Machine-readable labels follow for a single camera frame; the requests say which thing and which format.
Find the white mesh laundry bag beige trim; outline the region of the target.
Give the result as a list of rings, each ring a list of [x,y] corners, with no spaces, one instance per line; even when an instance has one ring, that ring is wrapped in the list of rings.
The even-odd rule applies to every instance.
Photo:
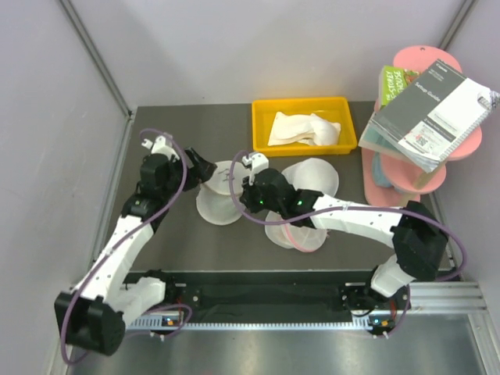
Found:
[[[230,225],[241,217],[230,194],[230,166],[230,160],[217,162],[216,171],[200,186],[196,197],[196,209],[201,218],[218,226]]]

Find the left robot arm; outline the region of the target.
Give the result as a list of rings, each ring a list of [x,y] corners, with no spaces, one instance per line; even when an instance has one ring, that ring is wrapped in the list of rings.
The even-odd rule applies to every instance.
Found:
[[[60,292],[55,300],[62,354],[72,345],[112,355],[127,328],[151,307],[175,305],[176,289],[156,271],[130,290],[122,285],[179,195],[210,180],[216,169],[192,148],[179,152],[162,146],[143,158],[134,193],[95,264],[72,291]]]

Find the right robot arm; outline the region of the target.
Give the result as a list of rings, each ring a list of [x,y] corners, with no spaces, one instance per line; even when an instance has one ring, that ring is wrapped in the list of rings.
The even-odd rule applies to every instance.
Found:
[[[413,281],[438,277],[448,235],[419,202],[392,208],[342,201],[321,191],[295,188],[272,168],[245,177],[242,188],[239,201],[250,213],[267,210],[278,214],[281,224],[337,230],[391,248],[394,254],[375,268],[364,291],[366,303],[374,309],[384,308]]]

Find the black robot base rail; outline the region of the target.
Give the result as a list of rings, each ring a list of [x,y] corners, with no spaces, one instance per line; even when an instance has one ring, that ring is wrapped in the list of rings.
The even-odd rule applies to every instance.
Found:
[[[192,323],[347,323],[366,312],[394,315],[406,290],[377,297],[368,288],[370,271],[184,271],[131,272],[166,282],[168,302],[193,310]]]

